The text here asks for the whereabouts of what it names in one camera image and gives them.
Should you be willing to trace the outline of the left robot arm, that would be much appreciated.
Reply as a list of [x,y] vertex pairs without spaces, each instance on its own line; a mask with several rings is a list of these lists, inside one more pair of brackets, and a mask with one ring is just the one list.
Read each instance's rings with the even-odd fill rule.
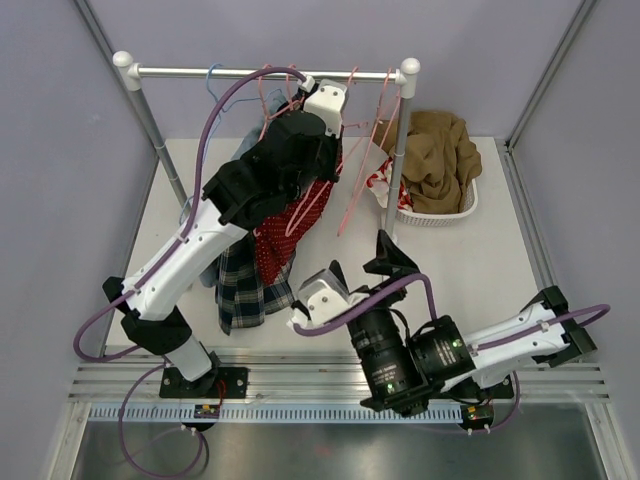
[[242,155],[205,184],[185,223],[135,275],[110,277],[103,291],[117,301],[129,340],[165,357],[195,397],[213,392],[218,358],[206,351],[177,303],[225,250],[280,214],[317,180],[336,181],[343,120],[318,107],[286,112]]

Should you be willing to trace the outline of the brown tan skirt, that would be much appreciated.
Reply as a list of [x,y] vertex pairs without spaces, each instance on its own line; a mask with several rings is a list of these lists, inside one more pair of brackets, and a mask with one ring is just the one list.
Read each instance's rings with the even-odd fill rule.
[[481,155],[463,118],[445,111],[411,113],[398,194],[400,210],[458,214],[481,173]]

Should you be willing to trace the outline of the red polka dot skirt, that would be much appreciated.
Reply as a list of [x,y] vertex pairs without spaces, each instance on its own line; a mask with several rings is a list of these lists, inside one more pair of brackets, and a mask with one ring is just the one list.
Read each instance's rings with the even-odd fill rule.
[[321,218],[335,183],[316,180],[300,200],[283,213],[267,218],[254,231],[258,273],[265,285],[272,285],[293,259],[301,238]]

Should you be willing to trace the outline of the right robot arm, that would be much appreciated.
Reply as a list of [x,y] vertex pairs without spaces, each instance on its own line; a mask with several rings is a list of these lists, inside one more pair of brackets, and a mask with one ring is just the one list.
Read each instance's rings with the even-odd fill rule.
[[483,401],[490,389],[521,365],[555,367],[596,351],[586,328],[570,316],[568,302],[556,286],[546,287],[514,317],[487,330],[463,336],[454,320],[435,313],[428,297],[429,319],[410,331],[394,308],[406,289],[392,284],[415,277],[419,268],[379,231],[376,256],[365,264],[384,282],[372,293],[385,298],[347,325],[370,395],[361,406],[375,412],[392,410],[402,417],[426,410],[430,400],[447,396]]

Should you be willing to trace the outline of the red poppy print skirt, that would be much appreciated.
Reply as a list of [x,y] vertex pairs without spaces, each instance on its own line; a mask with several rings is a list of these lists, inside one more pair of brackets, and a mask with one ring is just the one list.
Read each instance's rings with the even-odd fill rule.
[[[367,189],[374,195],[377,203],[383,209],[386,209],[388,204],[393,162],[394,160],[389,157],[365,182]],[[413,211],[413,202],[403,183],[399,187],[398,209],[408,212]]]

